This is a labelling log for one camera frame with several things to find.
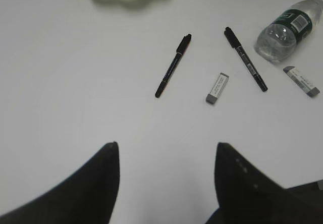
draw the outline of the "white tabletop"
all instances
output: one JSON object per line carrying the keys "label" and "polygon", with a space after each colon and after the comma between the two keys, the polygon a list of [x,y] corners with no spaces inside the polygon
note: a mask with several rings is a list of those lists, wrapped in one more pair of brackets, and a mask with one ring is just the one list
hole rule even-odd
{"label": "white tabletop", "polygon": [[[0,0],[0,214],[72,174],[106,142],[120,147],[111,223],[205,223],[217,208],[216,144],[231,143],[283,187],[323,179],[319,26],[274,66],[253,49],[260,31],[300,0]],[[269,90],[223,35],[230,26]],[[168,87],[155,91],[184,35],[192,42]],[[214,106],[220,72],[230,76]]]}

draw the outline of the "green label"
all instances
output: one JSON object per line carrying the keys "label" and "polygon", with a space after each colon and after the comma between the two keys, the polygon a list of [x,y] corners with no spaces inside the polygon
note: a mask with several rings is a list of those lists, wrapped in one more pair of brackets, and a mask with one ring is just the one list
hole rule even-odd
{"label": "green label", "polygon": [[312,31],[313,24],[310,17],[299,10],[287,10],[272,24],[284,25],[294,33],[299,44]]}

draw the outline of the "plastic water bottle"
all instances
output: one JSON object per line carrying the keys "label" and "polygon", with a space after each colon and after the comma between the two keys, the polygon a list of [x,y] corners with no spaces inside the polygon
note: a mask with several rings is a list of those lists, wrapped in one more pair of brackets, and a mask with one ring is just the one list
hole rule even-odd
{"label": "plastic water bottle", "polygon": [[254,46],[264,59],[279,63],[318,25],[323,0],[305,0],[294,4],[258,36]]}

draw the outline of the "white table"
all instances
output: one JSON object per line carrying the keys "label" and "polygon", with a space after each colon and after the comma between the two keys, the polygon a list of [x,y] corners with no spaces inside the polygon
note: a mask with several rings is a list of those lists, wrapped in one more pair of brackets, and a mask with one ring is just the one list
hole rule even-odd
{"label": "white table", "polygon": [[[0,214],[39,196],[118,141],[121,184],[112,224],[205,223],[217,208],[216,144],[231,143],[283,187],[323,179],[319,26],[274,66],[259,32],[300,0],[0,0]],[[269,90],[223,35],[232,27]],[[182,37],[192,42],[160,99],[155,91]],[[220,72],[230,76],[205,103]]]}

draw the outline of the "eraser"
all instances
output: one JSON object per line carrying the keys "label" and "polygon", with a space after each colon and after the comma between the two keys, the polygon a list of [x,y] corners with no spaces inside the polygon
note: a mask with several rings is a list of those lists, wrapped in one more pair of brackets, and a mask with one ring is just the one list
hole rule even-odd
{"label": "eraser", "polygon": [[211,104],[215,104],[215,102],[217,101],[220,94],[222,93],[228,80],[229,80],[228,75],[226,75],[224,73],[220,73],[220,76],[218,77],[216,84],[214,85],[210,94],[208,94],[206,97],[206,102],[211,103]]}
{"label": "eraser", "polygon": [[294,66],[284,68],[284,72],[300,87],[308,96],[314,97],[319,94],[316,88],[304,75]]}

